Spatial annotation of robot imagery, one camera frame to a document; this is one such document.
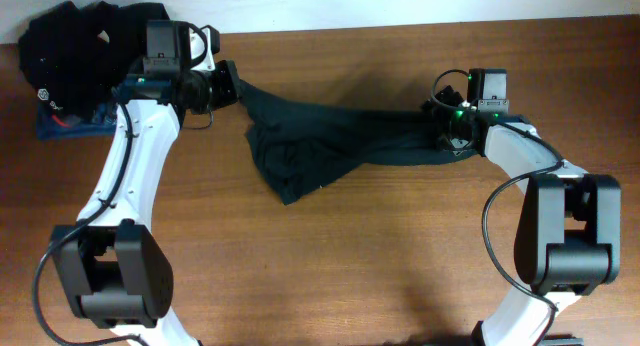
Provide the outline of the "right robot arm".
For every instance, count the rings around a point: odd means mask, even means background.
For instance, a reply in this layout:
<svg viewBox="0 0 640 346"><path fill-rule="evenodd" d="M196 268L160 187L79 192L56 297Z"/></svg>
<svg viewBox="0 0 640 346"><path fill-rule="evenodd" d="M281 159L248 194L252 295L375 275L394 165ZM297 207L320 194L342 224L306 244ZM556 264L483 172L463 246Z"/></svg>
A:
<svg viewBox="0 0 640 346"><path fill-rule="evenodd" d="M558 344L548 333L560 313L619 275L619 182L569 162L525 117L483 112L450 87L432 91L425 109L443 126L446 145L478 152L509 177L485 202L481 233L491 262L511 289L476 324L472 344ZM498 260L489 232L490 210L512 186L524 195L514 275Z"/></svg>

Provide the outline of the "dark teal t-shirt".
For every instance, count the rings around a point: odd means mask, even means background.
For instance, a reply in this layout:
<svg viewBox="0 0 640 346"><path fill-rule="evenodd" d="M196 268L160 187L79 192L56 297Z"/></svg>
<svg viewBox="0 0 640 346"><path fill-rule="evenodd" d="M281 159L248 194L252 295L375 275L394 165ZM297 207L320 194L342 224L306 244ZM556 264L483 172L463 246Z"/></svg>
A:
<svg viewBox="0 0 640 346"><path fill-rule="evenodd" d="M260 175L285 205L324 188L363 164L436 166L475 150L446 149L437 121L423 111L348 109L288 100L241 82L240 103Z"/></svg>

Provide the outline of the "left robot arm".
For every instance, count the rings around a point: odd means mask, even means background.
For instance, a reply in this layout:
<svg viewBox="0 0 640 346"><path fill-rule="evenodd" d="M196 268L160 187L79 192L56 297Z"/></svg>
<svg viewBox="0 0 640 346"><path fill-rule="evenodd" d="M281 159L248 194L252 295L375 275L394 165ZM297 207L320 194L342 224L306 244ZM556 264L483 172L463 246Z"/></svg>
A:
<svg viewBox="0 0 640 346"><path fill-rule="evenodd" d="M152 210L185 113L209 114L240 96L231 61L130 74L115 89L117 126L99 181L76 223L54 228L48 250L76 317L130 344L198 344L171 307L174 275L152 235Z"/></svg>

